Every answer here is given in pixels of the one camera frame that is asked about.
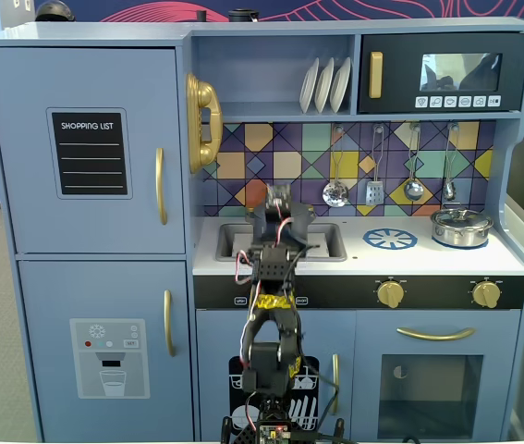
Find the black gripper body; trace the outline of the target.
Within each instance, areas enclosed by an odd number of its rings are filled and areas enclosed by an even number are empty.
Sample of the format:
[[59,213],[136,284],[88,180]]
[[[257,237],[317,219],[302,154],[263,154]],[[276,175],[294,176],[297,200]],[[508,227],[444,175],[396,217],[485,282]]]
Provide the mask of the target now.
[[291,206],[256,206],[253,209],[253,248],[283,245],[294,249],[296,241],[290,234],[291,223],[283,225],[292,213]]

